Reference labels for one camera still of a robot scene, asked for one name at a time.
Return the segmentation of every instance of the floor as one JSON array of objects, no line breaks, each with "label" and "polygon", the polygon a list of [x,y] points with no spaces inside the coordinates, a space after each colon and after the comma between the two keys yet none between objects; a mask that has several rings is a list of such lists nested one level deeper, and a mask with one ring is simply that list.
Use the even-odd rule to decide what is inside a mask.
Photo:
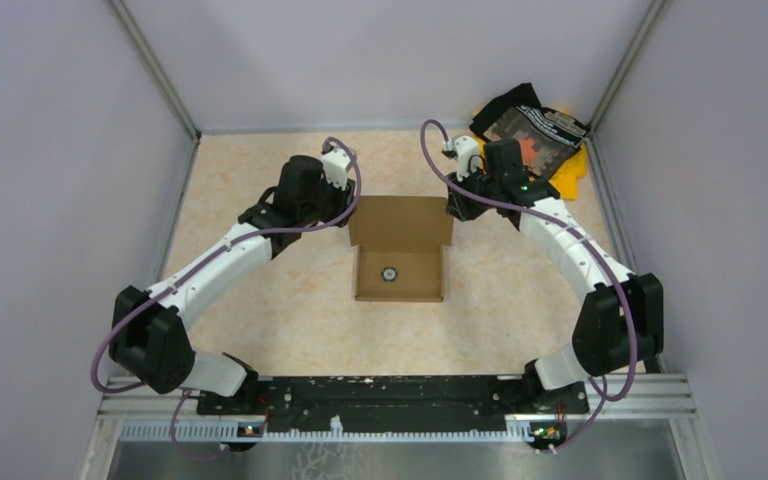
[{"label": "floor", "polygon": [[[316,156],[326,136],[202,138],[167,275],[213,245],[277,182],[291,155]],[[416,131],[334,136],[357,151],[363,194],[446,195],[422,158]],[[442,155],[438,165],[454,170]],[[570,211],[610,251],[589,177],[578,188]],[[474,222],[455,222],[448,253],[443,303],[358,302],[352,298],[348,231],[307,234],[229,289],[190,339],[196,347],[245,360],[261,375],[517,373],[569,341],[579,312],[575,295],[507,220],[489,212]]]}]

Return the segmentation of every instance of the open cardboard box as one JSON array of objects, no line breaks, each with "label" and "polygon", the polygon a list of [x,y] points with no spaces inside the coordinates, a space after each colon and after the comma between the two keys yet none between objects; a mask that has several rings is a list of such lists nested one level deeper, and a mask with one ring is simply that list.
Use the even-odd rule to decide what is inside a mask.
[{"label": "open cardboard box", "polygon": [[452,222],[445,198],[362,196],[349,221],[355,299],[442,302]]}]

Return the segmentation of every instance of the cardboard box lid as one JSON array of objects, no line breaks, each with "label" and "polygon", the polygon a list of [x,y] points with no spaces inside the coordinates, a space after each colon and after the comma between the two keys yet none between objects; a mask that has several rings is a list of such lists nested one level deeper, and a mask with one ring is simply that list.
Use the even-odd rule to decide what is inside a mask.
[{"label": "cardboard box lid", "polygon": [[363,251],[433,253],[451,245],[453,221],[442,197],[362,196],[349,239]]}]

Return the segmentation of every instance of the gray wall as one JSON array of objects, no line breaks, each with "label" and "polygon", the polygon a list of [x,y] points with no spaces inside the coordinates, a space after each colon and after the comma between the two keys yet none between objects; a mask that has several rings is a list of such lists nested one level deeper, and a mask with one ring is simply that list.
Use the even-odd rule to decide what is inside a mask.
[{"label": "gray wall", "polygon": [[649,0],[129,0],[205,131],[464,124],[532,81],[587,119]]},{"label": "gray wall", "polygon": [[598,141],[724,477],[768,478],[768,2],[676,2]]},{"label": "gray wall", "polygon": [[0,478],[72,478],[113,299],[154,275],[189,140],[100,0],[0,1]]}]

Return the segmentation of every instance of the purple cable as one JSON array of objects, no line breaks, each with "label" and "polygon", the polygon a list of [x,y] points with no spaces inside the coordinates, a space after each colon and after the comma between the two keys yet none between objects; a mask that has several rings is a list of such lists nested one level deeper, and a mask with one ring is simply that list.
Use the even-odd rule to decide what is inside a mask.
[{"label": "purple cable", "polygon": [[[349,206],[346,207],[346,210],[344,210],[343,213],[341,213],[340,215],[337,215],[332,220],[329,220],[320,225],[315,225],[311,227],[302,227],[302,228],[287,228],[287,227],[265,228],[263,230],[258,230],[255,232],[244,233],[243,235],[240,235],[239,237],[236,237],[233,240],[231,240],[231,245],[236,245],[240,242],[244,242],[250,238],[257,237],[257,236],[272,235],[276,233],[309,233],[309,232],[324,230],[328,227],[332,227],[340,223],[341,221],[345,220],[346,217],[348,217],[352,213],[352,211],[354,211],[355,207],[357,207],[358,199],[360,199],[360,191],[361,191],[360,168],[358,167],[358,164],[357,164],[357,155],[352,149],[347,147],[346,144],[343,143],[340,139],[337,139],[334,137],[326,138],[325,142],[323,142],[322,144],[322,149],[325,150],[331,147],[331,144],[335,144],[338,147],[342,148],[343,151],[345,151],[349,155],[349,162],[351,163],[352,169],[354,169],[355,171],[355,194],[352,197],[352,201],[351,203],[349,203]],[[90,367],[90,381],[92,382],[93,387],[95,387],[96,390],[105,394],[114,394],[114,393],[127,392],[129,390],[133,390],[135,388],[145,385],[143,382],[136,382],[131,385],[126,385],[124,387],[118,387],[118,388],[108,388],[102,385],[102,383],[98,380],[98,367],[101,364],[102,357],[104,357],[104,351],[107,350],[107,347],[110,345],[110,342],[112,342],[113,339],[116,338],[116,336],[119,335],[119,333],[122,332],[122,330],[124,330],[125,327],[127,327],[128,324],[131,323],[135,318],[137,318],[141,313],[143,313],[146,309],[156,304],[157,302],[163,300],[170,294],[173,294],[172,293],[173,291],[180,288],[184,283],[187,282],[187,280],[192,278],[193,275],[198,273],[207,264],[215,260],[216,257],[222,255],[226,251],[227,250],[224,246],[219,247],[216,250],[212,251],[210,255],[204,257],[202,261],[197,263],[187,273],[181,275],[181,278],[179,278],[173,284],[174,288],[167,287],[165,290],[163,290],[156,296],[150,298],[148,301],[146,301],[145,303],[143,303],[142,305],[134,309],[131,313],[129,313],[128,315],[125,315],[125,318],[123,318],[122,321],[117,323],[116,326],[110,330],[110,333],[108,333],[107,336],[104,337],[104,340],[101,341],[101,345],[99,345],[98,349],[95,352],[95,355],[93,355],[92,365]]]},{"label": "purple cable", "polygon": [[420,128],[420,131],[419,131],[419,143],[420,143],[420,147],[422,148],[422,154],[425,156],[425,161],[428,162],[428,166],[431,167],[431,170],[434,171],[434,174],[437,175],[437,177],[440,180],[442,180],[443,183],[445,183],[452,190],[460,193],[461,195],[469,199],[475,200],[476,202],[483,203],[485,205],[489,205],[495,208],[504,208],[506,210],[514,210],[517,212],[522,212],[527,215],[537,217],[541,220],[554,223],[555,225],[561,227],[562,229],[565,229],[573,237],[575,237],[578,240],[581,240],[581,244],[584,245],[584,248],[587,249],[587,251],[593,257],[593,260],[596,261],[596,263],[599,265],[599,268],[601,268],[602,271],[605,273],[605,276],[608,277],[608,280],[611,282],[611,284],[614,287],[614,290],[617,292],[617,297],[620,300],[620,305],[622,306],[623,312],[625,313],[624,315],[625,325],[626,325],[626,329],[628,330],[628,343],[629,343],[628,374],[626,374],[625,383],[623,384],[623,387],[620,389],[620,391],[616,395],[608,395],[607,389],[605,391],[602,391],[599,389],[599,386],[596,385],[596,382],[594,382],[593,379],[591,379],[590,381],[591,381],[591,385],[599,394],[599,396],[603,397],[605,400],[609,402],[617,402],[625,398],[625,396],[628,395],[628,391],[631,390],[631,384],[634,383],[634,374],[635,374],[634,366],[637,363],[637,334],[634,329],[634,318],[632,317],[631,307],[629,307],[629,304],[628,304],[628,297],[626,296],[626,293],[623,290],[619,279],[617,279],[617,276],[614,275],[613,271],[611,271],[611,267],[610,265],[608,265],[608,262],[606,262],[605,259],[602,258],[602,255],[599,254],[599,252],[596,250],[596,247],[594,247],[589,240],[584,238],[584,235],[582,235],[581,232],[579,232],[574,228],[569,228],[569,225],[563,220],[555,218],[551,215],[546,215],[545,213],[542,213],[542,212],[528,209],[526,207],[514,205],[512,203],[505,203],[505,202],[498,202],[496,200],[491,200],[489,198],[476,195],[468,190],[465,190],[455,185],[454,182],[452,182],[451,180],[446,178],[445,175],[443,175],[443,172],[441,172],[440,169],[437,168],[437,165],[434,165],[434,159],[432,159],[431,154],[428,153],[428,145],[425,140],[425,132],[426,130],[428,130],[429,125],[434,125],[435,127],[437,127],[440,130],[440,133],[443,134],[444,140],[448,141],[449,135],[446,133],[446,129],[443,127],[443,125],[437,120],[433,120],[433,119],[426,120],[422,124],[422,127]]},{"label": "purple cable", "polygon": [[169,424],[169,437],[172,439],[172,445],[175,445],[175,448],[178,449],[178,452],[190,460],[195,460],[197,462],[213,462],[219,460],[220,458],[227,455],[231,450],[223,449],[221,452],[214,453],[212,455],[196,455],[195,453],[190,453],[184,450],[184,447],[178,441],[178,437],[175,435],[176,424],[178,423],[178,415],[181,413],[181,407],[184,406],[184,402],[190,398],[194,398],[192,396],[193,391],[189,388],[185,388],[183,392],[184,393],[181,394],[181,400],[178,401],[178,406],[175,407],[175,412],[172,413],[172,422]]}]

